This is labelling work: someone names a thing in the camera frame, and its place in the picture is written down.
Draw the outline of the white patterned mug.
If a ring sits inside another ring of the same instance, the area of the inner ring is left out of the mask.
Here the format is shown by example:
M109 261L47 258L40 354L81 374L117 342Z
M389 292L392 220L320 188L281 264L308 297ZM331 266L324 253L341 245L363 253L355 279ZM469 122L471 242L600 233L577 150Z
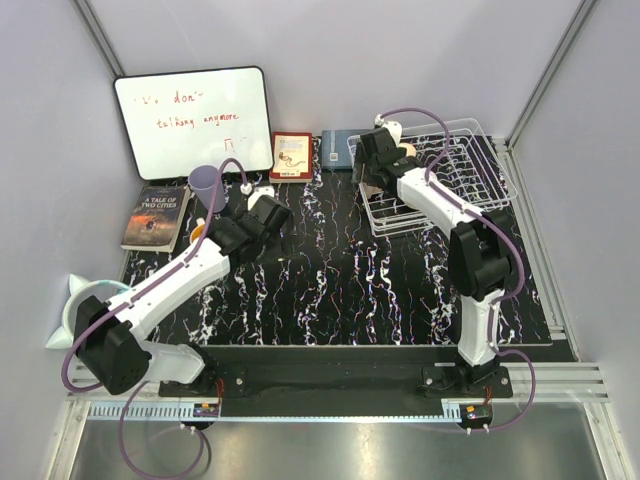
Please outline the white patterned mug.
M199 239L199 237L202 235L204 231L205 225L206 225L206 221L204 218L196 219L196 226L191 230L190 236L189 236L190 244L194 244Z

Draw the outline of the lavender cup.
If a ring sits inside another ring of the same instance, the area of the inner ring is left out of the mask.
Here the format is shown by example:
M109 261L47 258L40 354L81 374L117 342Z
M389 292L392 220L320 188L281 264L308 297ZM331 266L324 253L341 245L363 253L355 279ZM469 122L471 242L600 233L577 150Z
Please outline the lavender cup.
M217 167L212 165L196 167L188 177L188 185L207 209L213 207L214 213L220 213L226 207L224 186Z

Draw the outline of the pink cup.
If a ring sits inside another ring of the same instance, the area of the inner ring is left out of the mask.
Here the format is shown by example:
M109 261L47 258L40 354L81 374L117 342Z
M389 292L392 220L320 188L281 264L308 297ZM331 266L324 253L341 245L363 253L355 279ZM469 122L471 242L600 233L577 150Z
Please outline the pink cup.
M377 186L371 186L366 183L361 183L360 187L366 199L370 199L372 196L379 195L384 192L383 189Z

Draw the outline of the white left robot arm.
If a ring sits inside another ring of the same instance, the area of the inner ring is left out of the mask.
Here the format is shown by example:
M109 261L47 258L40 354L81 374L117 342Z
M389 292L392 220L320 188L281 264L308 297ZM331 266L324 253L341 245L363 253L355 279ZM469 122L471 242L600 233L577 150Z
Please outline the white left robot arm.
M205 286L256 261L292 217L279 200L261 195L248 210L212 220L194 244L146 280L106 301L94 295L83 299L74 326L75 356L112 395L145 381L208 394L218 379L211 355L197 345L156 343L148 337Z

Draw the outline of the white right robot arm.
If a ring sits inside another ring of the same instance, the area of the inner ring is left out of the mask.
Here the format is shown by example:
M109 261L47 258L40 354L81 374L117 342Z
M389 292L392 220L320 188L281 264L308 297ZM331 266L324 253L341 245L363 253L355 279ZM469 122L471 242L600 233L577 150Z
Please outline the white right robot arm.
M385 126L356 140L354 172L359 182L394 194L449 237L447 270L461 298L461 327L455 363L434 389L480 394L500 367L497 317L508 297L507 284L514 275L517 289L524 281L522 259L504 232L503 215L487 213L447 188Z

